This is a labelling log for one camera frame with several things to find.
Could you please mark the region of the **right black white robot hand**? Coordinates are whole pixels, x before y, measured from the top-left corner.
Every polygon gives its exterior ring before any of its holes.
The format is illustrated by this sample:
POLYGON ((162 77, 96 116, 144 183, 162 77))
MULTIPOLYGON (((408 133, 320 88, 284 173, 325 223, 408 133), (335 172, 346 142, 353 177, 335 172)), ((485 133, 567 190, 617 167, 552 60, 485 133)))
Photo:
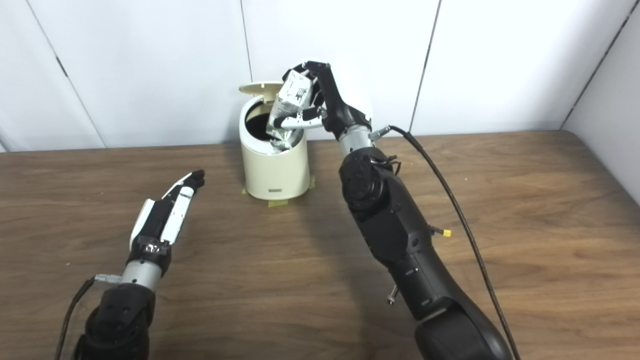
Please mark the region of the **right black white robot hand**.
POLYGON ((266 133, 281 142, 308 129, 322 128, 337 141, 353 132, 371 140, 371 115, 358 94, 355 76, 345 64, 307 59, 283 75, 266 133))

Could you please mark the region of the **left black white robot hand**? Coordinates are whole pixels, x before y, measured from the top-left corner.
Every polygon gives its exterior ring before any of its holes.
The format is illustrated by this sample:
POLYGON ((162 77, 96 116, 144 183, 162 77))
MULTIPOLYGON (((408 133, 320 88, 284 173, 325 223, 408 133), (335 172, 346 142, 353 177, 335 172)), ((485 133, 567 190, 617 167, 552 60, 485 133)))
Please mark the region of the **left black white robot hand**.
POLYGON ((164 276, 172 261, 172 248, 178 241, 190 203, 205 185, 205 170, 192 171, 179 178, 160 199, 146 199, 135 220, 129 239, 127 263, 143 261, 160 268, 164 276))

